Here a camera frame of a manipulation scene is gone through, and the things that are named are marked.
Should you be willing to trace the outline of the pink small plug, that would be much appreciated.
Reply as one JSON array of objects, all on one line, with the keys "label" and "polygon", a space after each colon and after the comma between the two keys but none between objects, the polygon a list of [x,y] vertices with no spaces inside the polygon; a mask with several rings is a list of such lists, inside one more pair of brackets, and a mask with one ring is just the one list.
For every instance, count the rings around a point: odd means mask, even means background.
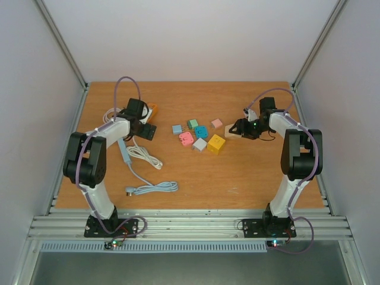
[{"label": "pink small plug", "polygon": [[219,118],[211,121],[211,127],[213,129],[218,129],[218,128],[221,128],[222,126],[223,126],[223,123]]}]

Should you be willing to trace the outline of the orange power strip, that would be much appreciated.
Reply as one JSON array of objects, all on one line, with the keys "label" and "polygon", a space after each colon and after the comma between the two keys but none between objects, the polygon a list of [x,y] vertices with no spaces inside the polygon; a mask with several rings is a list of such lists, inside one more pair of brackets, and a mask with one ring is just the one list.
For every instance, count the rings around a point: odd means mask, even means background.
[{"label": "orange power strip", "polygon": [[151,111],[148,121],[151,121],[158,112],[158,105],[155,103],[148,103],[148,108]]}]

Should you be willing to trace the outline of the grey blue strip base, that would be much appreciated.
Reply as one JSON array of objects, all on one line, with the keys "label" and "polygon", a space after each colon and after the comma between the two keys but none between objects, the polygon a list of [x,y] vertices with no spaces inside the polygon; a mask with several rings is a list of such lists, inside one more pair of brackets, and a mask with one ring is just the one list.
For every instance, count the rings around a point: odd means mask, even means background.
[{"label": "grey blue strip base", "polygon": [[121,155],[122,155],[123,162],[130,166],[131,165],[131,158],[129,156],[127,146],[125,145],[125,141],[122,138],[118,139],[118,146],[119,146],[119,150],[120,150]]}]

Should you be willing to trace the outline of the light blue usb charger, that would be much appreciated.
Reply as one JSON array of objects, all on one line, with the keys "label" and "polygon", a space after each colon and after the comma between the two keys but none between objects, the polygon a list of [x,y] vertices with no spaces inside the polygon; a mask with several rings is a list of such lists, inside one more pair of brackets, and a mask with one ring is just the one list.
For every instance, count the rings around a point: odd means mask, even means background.
[{"label": "light blue usb charger", "polygon": [[183,125],[173,125],[172,126],[173,135],[180,135],[184,131],[186,131],[186,128]]}]

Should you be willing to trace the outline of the yellow cube socket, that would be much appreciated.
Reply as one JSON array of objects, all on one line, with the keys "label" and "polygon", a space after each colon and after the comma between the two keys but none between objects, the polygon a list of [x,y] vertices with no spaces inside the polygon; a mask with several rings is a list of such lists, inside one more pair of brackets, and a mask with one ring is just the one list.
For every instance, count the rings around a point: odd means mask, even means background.
[{"label": "yellow cube socket", "polygon": [[213,154],[219,155],[223,149],[226,140],[221,136],[214,134],[207,143],[207,150]]}]

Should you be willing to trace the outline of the teal plug adapter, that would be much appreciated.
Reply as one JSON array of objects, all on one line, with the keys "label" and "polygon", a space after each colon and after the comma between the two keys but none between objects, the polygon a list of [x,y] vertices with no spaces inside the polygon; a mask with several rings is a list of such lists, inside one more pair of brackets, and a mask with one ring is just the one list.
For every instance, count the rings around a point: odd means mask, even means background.
[{"label": "teal plug adapter", "polygon": [[208,130],[207,127],[204,125],[196,126],[194,128],[195,136],[197,139],[199,138],[207,138],[208,137]]}]

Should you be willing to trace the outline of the pink plug adapter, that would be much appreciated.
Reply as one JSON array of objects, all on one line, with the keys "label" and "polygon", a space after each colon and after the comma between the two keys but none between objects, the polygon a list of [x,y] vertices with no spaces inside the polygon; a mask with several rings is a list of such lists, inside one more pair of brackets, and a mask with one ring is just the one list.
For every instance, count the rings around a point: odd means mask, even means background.
[{"label": "pink plug adapter", "polygon": [[194,143],[194,137],[191,132],[186,131],[179,134],[179,141],[184,147],[187,147]]}]

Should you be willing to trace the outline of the white 66W usb charger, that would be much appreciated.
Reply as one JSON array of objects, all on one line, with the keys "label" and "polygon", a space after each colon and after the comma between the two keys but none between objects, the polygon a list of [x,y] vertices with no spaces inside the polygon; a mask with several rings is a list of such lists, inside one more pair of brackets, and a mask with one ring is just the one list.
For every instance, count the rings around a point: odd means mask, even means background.
[{"label": "white 66W usb charger", "polygon": [[203,138],[198,138],[192,145],[193,150],[202,152],[207,148],[207,142]]}]

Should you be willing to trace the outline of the green small plug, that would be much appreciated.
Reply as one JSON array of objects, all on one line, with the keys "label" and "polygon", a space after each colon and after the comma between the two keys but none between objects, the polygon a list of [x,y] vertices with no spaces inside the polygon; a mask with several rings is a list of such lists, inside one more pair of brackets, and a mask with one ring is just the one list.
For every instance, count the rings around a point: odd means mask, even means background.
[{"label": "green small plug", "polygon": [[195,129],[199,126],[198,121],[196,119],[190,119],[187,121],[187,126],[189,129]]}]

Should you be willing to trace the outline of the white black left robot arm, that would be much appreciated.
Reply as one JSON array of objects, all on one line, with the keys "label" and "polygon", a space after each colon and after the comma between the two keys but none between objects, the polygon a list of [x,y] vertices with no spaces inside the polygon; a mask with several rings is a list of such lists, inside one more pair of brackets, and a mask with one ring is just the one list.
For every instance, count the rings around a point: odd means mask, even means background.
[{"label": "white black left robot arm", "polygon": [[156,127],[147,123],[151,115],[148,104],[130,99],[126,108],[92,131],[73,132],[66,149],[63,174],[81,190],[105,236],[114,236],[121,223],[104,183],[107,168],[107,149],[125,137],[139,136],[152,140]]}]

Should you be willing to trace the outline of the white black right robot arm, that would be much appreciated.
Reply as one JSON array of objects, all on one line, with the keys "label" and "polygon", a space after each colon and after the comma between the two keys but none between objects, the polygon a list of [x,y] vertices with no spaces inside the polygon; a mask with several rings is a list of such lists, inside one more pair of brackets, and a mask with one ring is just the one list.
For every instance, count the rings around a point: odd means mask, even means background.
[{"label": "white black right robot arm", "polygon": [[246,109],[228,133],[250,140],[260,139],[264,132],[277,133],[283,138],[280,166],[283,178],[273,200],[259,220],[244,226],[245,236],[280,237],[294,235],[292,211],[305,186],[323,167],[322,132],[308,129],[296,122],[283,109],[276,107],[273,97],[259,101],[260,115]]}]

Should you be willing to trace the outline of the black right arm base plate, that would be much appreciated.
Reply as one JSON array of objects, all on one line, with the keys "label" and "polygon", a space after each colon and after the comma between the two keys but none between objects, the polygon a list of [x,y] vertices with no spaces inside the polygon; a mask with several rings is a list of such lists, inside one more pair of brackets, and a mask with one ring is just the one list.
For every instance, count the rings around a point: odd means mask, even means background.
[{"label": "black right arm base plate", "polygon": [[265,222],[262,218],[246,218],[237,223],[236,228],[243,231],[244,238],[295,238],[294,222],[289,218]]}]

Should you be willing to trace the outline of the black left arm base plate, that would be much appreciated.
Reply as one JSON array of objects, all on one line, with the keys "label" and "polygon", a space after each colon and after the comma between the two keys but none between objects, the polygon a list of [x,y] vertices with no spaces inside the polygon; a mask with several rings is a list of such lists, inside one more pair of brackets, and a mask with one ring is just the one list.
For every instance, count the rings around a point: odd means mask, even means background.
[{"label": "black left arm base plate", "polygon": [[127,234],[128,236],[132,236],[136,234],[136,232],[140,229],[140,224],[138,219],[131,219],[125,224],[120,226],[123,222],[121,218],[111,218],[109,220],[103,220],[103,224],[105,228],[110,232],[104,230],[101,226],[99,220],[93,216],[89,216],[84,229],[84,237],[85,238],[114,238],[117,236],[123,236]]}]

